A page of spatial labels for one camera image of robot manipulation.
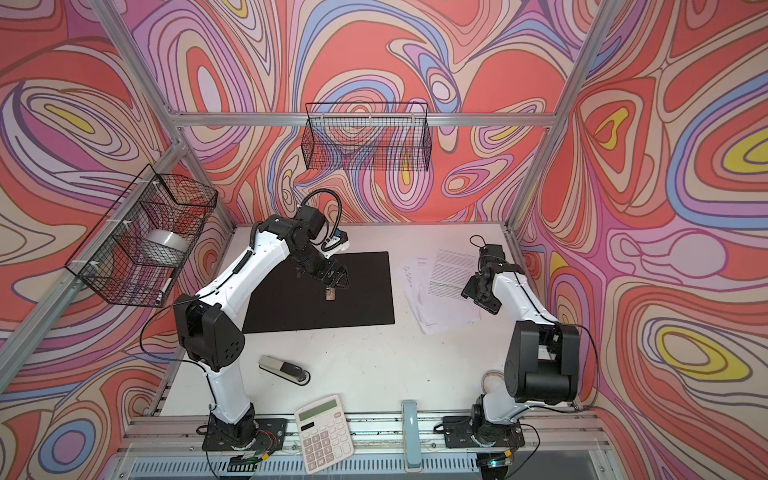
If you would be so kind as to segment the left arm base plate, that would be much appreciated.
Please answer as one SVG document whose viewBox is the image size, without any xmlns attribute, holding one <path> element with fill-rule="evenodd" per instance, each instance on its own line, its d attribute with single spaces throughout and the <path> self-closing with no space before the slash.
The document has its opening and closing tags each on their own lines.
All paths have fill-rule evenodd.
<svg viewBox="0 0 768 480">
<path fill-rule="evenodd" d="M 206 452 L 274 453 L 283 447 L 287 426 L 280 418 L 244 419 L 230 425 L 211 415 L 196 433 L 203 437 Z"/>
</svg>

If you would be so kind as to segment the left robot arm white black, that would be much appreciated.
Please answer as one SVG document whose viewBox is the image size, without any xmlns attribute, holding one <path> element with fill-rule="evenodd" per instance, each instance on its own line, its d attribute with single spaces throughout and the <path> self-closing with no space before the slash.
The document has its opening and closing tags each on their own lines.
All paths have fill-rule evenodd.
<svg viewBox="0 0 768 480">
<path fill-rule="evenodd" d="M 310 206 L 301 206 L 292 218 L 270 216 L 252 227 L 248 245 L 217 278 L 174 301 L 179 344 L 203 371 L 211 413 L 223 424 L 239 426 L 252 415 L 239 366 L 245 336 L 235 317 L 256 288 L 287 260 L 329 288 L 346 280 L 346 268 L 335 255 L 348 248 L 348 234 L 326 223 L 324 214 Z"/>
</svg>

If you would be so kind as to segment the printed paper sheets stack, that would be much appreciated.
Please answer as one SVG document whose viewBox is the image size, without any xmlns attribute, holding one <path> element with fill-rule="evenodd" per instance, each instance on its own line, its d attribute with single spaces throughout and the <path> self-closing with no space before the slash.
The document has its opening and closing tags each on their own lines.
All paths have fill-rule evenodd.
<svg viewBox="0 0 768 480">
<path fill-rule="evenodd" d="M 461 296 L 474 273 L 473 257 L 446 249 L 412 257 L 401 266 L 404 293 L 424 335 L 461 329 L 481 320 L 480 309 Z"/>
</svg>

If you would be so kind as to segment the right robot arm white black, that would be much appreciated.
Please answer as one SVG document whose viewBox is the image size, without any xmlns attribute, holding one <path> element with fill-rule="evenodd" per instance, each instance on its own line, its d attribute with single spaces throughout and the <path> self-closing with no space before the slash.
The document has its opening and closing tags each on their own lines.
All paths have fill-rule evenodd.
<svg viewBox="0 0 768 480">
<path fill-rule="evenodd" d="M 549 313 L 521 267 L 500 260 L 487 263 L 468 280 L 462 297 L 492 315 L 504 314 L 512 320 L 504 385 L 479 398 L 484 423 L 511 425 L 532 408 L 552 408 L 576 399 L 579 330 Z"/>
</svg>

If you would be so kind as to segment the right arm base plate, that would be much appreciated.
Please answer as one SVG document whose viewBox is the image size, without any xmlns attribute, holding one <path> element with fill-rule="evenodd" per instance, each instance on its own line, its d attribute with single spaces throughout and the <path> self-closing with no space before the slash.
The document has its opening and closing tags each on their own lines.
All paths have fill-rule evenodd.
<svg viewBox="0 0 768 480">
<path fill-rule="evenodd" d="M 506 447 L 516 451 L 526 445 L 519 424 L 497 425 L 474 422 L 468 415 L 444 416 L 433 427 L 433 432 L 443 436 L 448 448 Z"/>
</svg>

